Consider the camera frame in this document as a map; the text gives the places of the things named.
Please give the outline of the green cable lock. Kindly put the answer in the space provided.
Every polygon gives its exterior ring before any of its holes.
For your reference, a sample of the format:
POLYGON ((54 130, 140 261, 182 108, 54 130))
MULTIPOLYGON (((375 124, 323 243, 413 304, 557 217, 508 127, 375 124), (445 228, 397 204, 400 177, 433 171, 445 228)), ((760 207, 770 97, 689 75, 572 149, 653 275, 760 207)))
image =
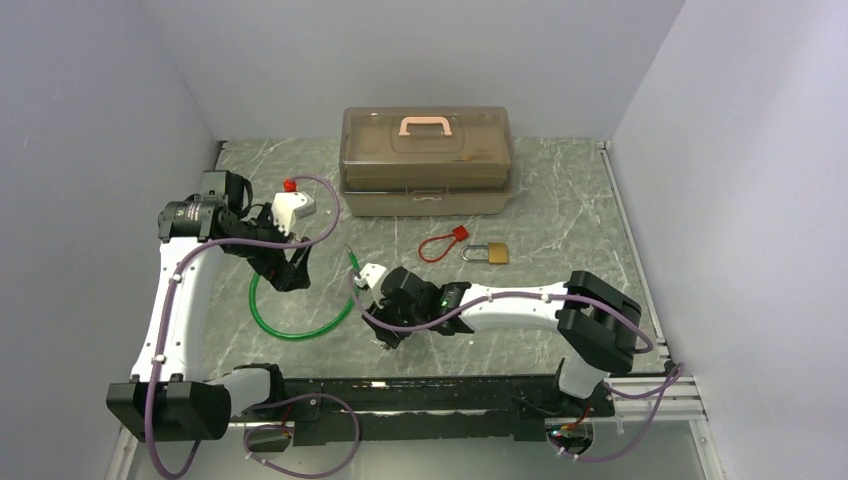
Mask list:
POLYGON ((260 302, 259 274, 254 273, 247 287, 247 308, 255 326, 269 337, 284 342, 308 342, 336 330, 353 311, 353 300, 348 297, 337 310, 320 307, 318 313, 284 312, 281 305, 272 305, 271 318, 265 316, 265 304, 260 302))

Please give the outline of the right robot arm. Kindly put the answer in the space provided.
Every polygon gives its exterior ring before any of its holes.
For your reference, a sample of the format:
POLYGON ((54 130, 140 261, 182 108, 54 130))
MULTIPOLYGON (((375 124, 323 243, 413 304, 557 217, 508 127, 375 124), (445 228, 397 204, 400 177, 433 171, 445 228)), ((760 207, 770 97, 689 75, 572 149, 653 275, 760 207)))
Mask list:
POLYGON ((564 415, 578 413, 605 378, 631 372, 635 356, 655 347, 640 327, 639 303, 588 271, 542 286, 437 286, 406 268, 369 263, 351 273, 349 282, 354 292, 370 297, 370 304, 357 306, 377 338, 391 348, 426 330, 443 336, 492 329, 560 335, 570 351, 550 392, 553 406, 564 415))

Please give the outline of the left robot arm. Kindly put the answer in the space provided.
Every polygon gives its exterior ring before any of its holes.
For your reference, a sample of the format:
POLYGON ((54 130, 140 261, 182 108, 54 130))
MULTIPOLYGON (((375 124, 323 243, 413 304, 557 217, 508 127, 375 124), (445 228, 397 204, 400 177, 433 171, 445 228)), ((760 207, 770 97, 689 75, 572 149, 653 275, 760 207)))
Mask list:
POLYGON ((209 170, 201 187, 166 204, 158 217, 157 294, 130 378, 112 383, 108 410, 139 441, 217 440, 232 417, 251 409, 272 420, 287 406, 279 366, 254 363, 216 379, 203 367, 205 324, 214 277, 225 255, 245 259, 280 292, 306 289, 310 246, 286 254, 296 220, 314 214, 314 199, 287 180, 284 190, 249 218, 253 189, 245 177, 209 170))

